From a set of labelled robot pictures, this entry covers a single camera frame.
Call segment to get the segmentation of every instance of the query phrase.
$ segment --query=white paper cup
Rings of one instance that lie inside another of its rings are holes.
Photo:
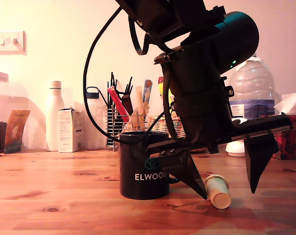
[[[205,180],[205,187],[212,205],[218,209],[225,209],[231,204],[228,184],[220,175],[210,175]]]

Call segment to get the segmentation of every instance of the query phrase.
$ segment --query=metal water bottle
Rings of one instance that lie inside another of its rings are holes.
[[[97,87],[87,87],[87,103],[91,115],[97,125],[104,129],[104,117],[106,105],[100,90]],[[105,146],[105,136],[101,134],[96,127],[92,124],[87,113],[85,113],[84,118],[84,147],[88,150],[102,149]]]
[[[64,102],[61,96],[61,82],[52,81],[49,88],[46,113],[47,151],[58,151],[58,111],[60,109],[64,109]]]

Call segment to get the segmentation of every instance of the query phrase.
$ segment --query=red pen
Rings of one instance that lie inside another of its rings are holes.
[[[124,122],[128,122],[129,121],[128,113],[127,113],[125,107],[120,102],[120,99],[119,99],[118,94],[116,93],[114,87],[109,87],[108,92],[109,92],[113,102],[115,103],[115,105],[121,115],[121,118],[123,119]]]

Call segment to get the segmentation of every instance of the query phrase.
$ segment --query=black mug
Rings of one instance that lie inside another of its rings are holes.
[[[127,142],[140,140],[144,132],[120,133],[120,139]],[[122,196],[149,200],[170,193],[170,185],[178,182],[163,172],[158,159],[150,159],[146,152],[149,144],[168,140],[168,133],[150,132],[140,143],[119,144],[120,193]]]

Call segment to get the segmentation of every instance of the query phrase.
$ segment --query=wall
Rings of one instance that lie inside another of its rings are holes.
[[[227,12],[249,14],[260,32],[257,54],[270,67],[276,90],[280,94],[296,92],[296,0],[205,0],[205,4],[207,9],[224,5]],[[14,103],[14,108],[31,110],[23,137],[25,147],[45,148],[50,80],[62,81],[67,107],[80,108],[82,75],[90,45],[117,8],[114,0],[0,0],[0,31],[24,30],[27,37],[24,55],[0,55],[0,71],[9,74],[10,95],[25,98],[22,104]],[[140,41],[143,36],[143,32],[139,33]],[[176,46],[180,39],[168,45]],[[121,12],[93,53],[87,85],[105,91],[111,71],[123,89],[131,76],[134,86],[151,79],[154,87],[150,114],[157,115],[162,109],[157,88],[162,71],[159,65],[153,65],[153,59],[160,52],[151,46],[148,55],[136,54],[127,15]]]

